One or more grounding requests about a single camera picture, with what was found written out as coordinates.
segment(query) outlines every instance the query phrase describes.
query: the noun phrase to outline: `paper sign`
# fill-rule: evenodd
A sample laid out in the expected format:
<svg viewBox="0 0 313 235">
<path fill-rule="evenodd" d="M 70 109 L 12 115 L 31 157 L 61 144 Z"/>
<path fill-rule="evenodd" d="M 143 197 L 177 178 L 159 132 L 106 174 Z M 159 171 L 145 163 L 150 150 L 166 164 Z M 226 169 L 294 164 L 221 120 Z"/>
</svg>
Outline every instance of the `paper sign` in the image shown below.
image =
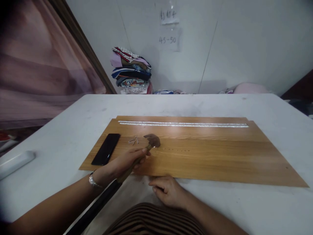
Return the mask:
<svg viewBox="0 0 313 235">
<path fill-rule="evenodd" d="M 179 23 L 176 0 L 165 0 L 161 4 L 161 24 Z"/>
<path fill-rule="evenodd" d="M 161 26 L 158 33 L 158 45 L 160 50 L 179 51 L 179 30 L 176 28 L 164 28 Z"/>
</svg>

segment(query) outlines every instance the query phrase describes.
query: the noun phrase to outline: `metal strip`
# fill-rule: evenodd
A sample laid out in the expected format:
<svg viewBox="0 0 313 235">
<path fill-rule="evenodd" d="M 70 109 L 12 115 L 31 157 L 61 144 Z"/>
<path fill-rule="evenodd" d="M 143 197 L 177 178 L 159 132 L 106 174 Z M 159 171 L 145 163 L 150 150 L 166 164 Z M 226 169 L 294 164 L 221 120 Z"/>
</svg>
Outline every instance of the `metal strip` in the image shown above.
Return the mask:
<svg viewBox="0 0 313 235">
<path fill-rule="evenodd" d="M 149 122 L 149 121 L 118 121 L 125 123 L 169 124 L 169 125 L 219 125 L 219 126 L 247 126 L 246 123 L 193 123 L 193 122 Z"/>
<path fill-rule="evenodd" d="M 153 124 L 153 123 L 130 123 L 130 122 L 120 122 L 122 125 L 135 125 L 135 126 L 174 126 L 174 127 L 239 127 L 246 128 L 249 126 L 235 126 L 235 125 L 178 125 L 178 124 Z"/>
</svg>

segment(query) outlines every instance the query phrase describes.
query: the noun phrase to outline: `silver bracelet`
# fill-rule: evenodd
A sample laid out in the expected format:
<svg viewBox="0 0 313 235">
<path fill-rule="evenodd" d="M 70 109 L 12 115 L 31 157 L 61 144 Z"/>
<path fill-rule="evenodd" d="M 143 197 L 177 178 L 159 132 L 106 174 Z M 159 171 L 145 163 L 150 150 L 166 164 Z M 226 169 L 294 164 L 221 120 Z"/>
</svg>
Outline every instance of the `silver bracelet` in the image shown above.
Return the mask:
<svg viewBox="0 0 313 235">
<path fill-rule="evenodd" d="M 97 188 L 103 188 L 101 185 L 97 184 L 95 181 L 94 181 L 94 178 L 92 177 L 92 174 L 94 173 L 95 171 L 91 172 L 90 173 L 90 176 L 89 176 L 89 183 L 91 184 L 92 187 L 97 187 Z"/>
</svg>

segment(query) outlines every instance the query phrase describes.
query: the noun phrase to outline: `white wall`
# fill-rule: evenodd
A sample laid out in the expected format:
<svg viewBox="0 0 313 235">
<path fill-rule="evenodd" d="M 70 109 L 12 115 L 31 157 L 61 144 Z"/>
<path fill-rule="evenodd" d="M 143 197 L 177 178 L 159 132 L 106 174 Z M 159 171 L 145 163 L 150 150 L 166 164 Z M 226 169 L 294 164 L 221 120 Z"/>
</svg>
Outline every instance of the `white wall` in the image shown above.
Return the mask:
<svg viewBox="0 0 313 235">
<path fill-rule="evenodd" d="M 148 60 L 155 89 L 188 93 L 253 82 L 281 95 L 313 69 L 313 1 L 177 2 L 180 52 L 170 52 L 155 43 L 160 0 L 67 0 L 108 77 L 113 46 Z"/>
</svg>

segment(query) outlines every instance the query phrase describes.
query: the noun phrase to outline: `wrist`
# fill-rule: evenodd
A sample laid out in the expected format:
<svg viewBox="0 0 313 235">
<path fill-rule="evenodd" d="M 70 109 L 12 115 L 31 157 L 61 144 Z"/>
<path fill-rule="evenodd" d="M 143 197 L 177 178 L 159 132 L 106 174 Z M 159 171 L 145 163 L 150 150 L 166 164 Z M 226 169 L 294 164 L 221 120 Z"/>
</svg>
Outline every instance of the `wrist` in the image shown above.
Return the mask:
<svg viewBox="0 0 313 235">
<path fill-rule="evenodd" d="M 94 181 L 106 188 L 115 179 L 114 172 L 107 165 L 100 167 L 93 173 Z"/>
<path fill-rule="evenodd" d="M 185 203 L 182 209 L 191 214 L 193 208 L 195 207 L 196 200 L 197 198 L 195 196 L 193 196 L 190 192 L 186 191 L 186 194 L 184 197 Z"/>
</svg>

